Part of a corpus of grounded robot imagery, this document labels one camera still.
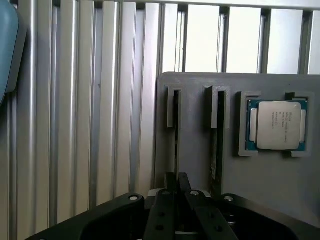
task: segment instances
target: teal object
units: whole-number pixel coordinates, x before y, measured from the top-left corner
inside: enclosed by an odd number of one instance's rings
[[[16,88],[26,33],[15,7],[0,0],[0,103]]]

